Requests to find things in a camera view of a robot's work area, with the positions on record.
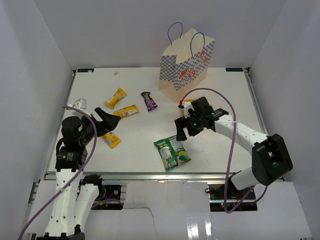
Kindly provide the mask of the green snack bag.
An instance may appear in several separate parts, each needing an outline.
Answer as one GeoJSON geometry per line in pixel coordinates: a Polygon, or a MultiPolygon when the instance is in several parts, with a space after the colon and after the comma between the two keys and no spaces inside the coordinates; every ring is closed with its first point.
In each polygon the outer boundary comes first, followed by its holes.
{"type": "Polygon", "coordinates": [[[176,135],[160,139],[153,144],[157,148],[166,172],[192,160],[182,143],[177,141],[176,135]]]}

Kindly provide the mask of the purple brown candy packet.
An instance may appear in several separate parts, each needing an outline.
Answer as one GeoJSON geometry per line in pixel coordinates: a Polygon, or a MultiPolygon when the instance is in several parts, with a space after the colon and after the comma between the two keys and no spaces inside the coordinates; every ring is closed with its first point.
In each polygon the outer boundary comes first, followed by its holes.
{"type": "Polygon", "coordinates": [[[158,107],[158,105],[156,104],[156,102],[153,100],[153,98],[151,97],[151,93],[149,91],[144,91],[140,94],[145,102],[145,105],[147,107],[147,111],[150,112],[154,109],[156,109],[158,107]]]}

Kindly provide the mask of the orange mango candy bag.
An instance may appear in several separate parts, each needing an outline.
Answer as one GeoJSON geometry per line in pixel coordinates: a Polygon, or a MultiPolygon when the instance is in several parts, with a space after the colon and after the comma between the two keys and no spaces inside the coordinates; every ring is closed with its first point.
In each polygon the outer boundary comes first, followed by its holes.
{"type": "Polygon", "coordinates": [[[190,103],[192,103],[192,102],[198,100],[199,98],[200,98],[200,97],[185,98],[185,99],[183,100],[183,102],[190,102],[190,103]]]}

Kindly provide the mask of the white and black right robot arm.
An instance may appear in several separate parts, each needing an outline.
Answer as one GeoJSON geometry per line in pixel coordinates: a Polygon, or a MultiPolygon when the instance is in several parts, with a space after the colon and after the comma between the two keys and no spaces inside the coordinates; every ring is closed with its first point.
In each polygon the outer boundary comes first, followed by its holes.
{"type": "Polygon", "coordinates": [[[204,129],[224,135],[251,155],[251,167],[228,178],[226,195],[236,200],[244,189],[261,184],[269,186],[293,169],[286,143],[279,134],[267,135],[236,123],[224,109],[213,109],[205,97],[192,102],[181,101],[183,116],[175,120],[179,142],[194,137],[204,129]]]}

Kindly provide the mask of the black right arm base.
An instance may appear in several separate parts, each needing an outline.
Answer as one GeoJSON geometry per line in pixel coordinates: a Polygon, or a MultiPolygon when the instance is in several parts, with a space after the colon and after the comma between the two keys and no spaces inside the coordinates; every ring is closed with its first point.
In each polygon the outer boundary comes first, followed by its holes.
{"type": "MultiPolygon", "coordinates": [[[[249,188],[244,190],[232,190],[230,186],[227,191],[226,205],[224,204],[224,184],[209,184],[204,190],[209,197],[210,211],[213,212],[224,212],[225,207],[228,211],[236,206],[236,204],[242,199],[247,193],[249,188]]],[[[243,202],[235,209],[235,212],[255,212],[258,210],[257,203],[254,201],[258,197],[254,190],[251,190],[249,195],[243,200],[243,202]]]]}

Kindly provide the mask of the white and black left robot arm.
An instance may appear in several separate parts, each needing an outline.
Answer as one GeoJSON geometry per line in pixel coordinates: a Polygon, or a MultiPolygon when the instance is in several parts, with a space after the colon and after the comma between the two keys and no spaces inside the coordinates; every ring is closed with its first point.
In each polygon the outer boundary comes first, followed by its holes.
{"type": "Polygon", "coordinates": [[[56,145],[56,193],[42,240],[83,240],[85,225],[95,200],[105,196],[106,187],[98,174],[83,176],[93,156],[87,145],[114,130],[121,118],[97,107],[98,121],[79,110],[82,116],[69,116],[61,122],[62,138],[56,145]]]}

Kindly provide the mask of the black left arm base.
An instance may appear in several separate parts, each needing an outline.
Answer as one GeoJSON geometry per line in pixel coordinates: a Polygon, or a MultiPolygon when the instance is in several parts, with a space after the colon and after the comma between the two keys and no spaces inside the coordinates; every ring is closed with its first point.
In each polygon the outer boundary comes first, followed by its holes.
{"type": "Polygon", "coordinates": [[[121,199],[122,186],[121,185],[102,185],[99,190],[99,195],[94,203],[107,199],[121,199]]]}

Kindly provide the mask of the yellow snack bar middle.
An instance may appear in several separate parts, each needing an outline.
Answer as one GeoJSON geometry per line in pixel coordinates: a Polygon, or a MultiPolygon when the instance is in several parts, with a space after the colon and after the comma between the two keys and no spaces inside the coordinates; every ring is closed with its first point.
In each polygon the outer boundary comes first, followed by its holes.
{"type": "Polygon", "coordinates": [[[129,116],[132,116],[134,114],[137,114],[139,112],[140,111],[139,111],[138,107],[135,104],[133,104],[131,106],[123,107],[121,109],[114,111],[113,115],[118,116],[121,119],[123,119],[123,118],[127,118],[129,116]]]}

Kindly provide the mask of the yellow snack bar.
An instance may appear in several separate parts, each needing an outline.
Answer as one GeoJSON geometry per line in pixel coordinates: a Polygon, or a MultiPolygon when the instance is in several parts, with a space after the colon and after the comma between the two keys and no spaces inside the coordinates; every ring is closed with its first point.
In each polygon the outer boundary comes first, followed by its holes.
{"type": "Polygon", "coordinates": [[[129,116],[132,116],[134,114],[137,114],[139,112],[140,111],[139,111],[138,107],[135,104],[133,104],[131,106],[123,107],[121,109],[114,111],[113,115],[118,116],[121,119],[123,119],[123,118],[127,118],[129,116]]]}
{"type": "Polygon", "coordinates": [[[117,89],[117,91],[115,92],[115,94],[109,98],[108,100],[106,100],[104,103],[111,109],[114,109],[116,104],[124,99],[125,97],[127,97],[127,93],[121,88],[119,87],[117,89]]]}
{"type": "Polygon", "coordinates": [[[115,134],[113,134],[111,131],[106,133],[103,136],[103,139],[105,141],[105,143],[111,148],[113,149],[115,146],[117,146],[120,142],[121,139],[118,138],[115,134]]]}

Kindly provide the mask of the yellow snack bar bottom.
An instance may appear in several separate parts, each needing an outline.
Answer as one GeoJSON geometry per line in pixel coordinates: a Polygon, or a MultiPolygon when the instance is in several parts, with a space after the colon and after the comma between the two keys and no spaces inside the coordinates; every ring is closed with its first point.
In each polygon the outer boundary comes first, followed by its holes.
{"type": "Polygon", "coordinates": [[[120,142],[121,139],[118,138],[115,134],[113,134],[111,131],[106,133],[103,136],[103,139],[105,141],[105,143],[111,148],[113,149],[115,146],[117,146],[120,142]]]}

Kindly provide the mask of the yellow snack bar top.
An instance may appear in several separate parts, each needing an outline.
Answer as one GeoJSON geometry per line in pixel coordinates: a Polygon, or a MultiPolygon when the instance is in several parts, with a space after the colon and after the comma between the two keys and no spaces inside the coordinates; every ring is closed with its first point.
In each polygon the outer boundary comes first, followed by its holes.
{"type": "Polygon", "coordinates": [[[125,97],[127,97],[127,93],[121,88],[119,87],[117,89],[117,91],[115,92],[115,94],[109,98],[108,100],[106,100],[104,103],[111,109],[114,109],[116,104],[124,99],[125,97]]]}

